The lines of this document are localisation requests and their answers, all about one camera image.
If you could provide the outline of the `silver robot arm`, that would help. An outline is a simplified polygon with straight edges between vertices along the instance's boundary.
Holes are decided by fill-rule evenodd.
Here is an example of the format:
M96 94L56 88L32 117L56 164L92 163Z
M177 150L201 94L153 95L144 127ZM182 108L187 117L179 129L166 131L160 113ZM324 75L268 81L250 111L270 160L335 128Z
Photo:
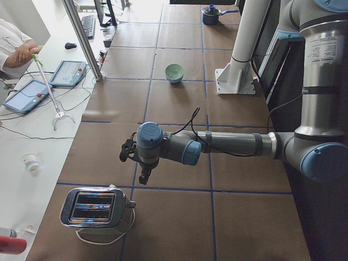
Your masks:
M304 40L301 124L293 132L268 134L164 132L154 122L136 134L135 160L141 184L165 158L196 165L201 153L269 156L317 182L347 175L347 147L338 125L340 94L347 73L347 1L281 1L278 38Z

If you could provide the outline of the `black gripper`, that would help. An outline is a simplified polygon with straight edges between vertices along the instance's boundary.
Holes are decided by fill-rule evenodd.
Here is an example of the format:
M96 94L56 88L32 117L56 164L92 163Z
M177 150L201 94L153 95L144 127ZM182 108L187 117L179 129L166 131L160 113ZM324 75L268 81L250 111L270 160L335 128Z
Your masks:
M153 162L141 161L139 163L141 168L142 168L141 174L139 176L139 183L140 184L143 184L143 185L147 184L148 179L149 179L149 177L151 175L151 170L156 168L158 163L159 163L159 159L157 159L156 161L153 161Z

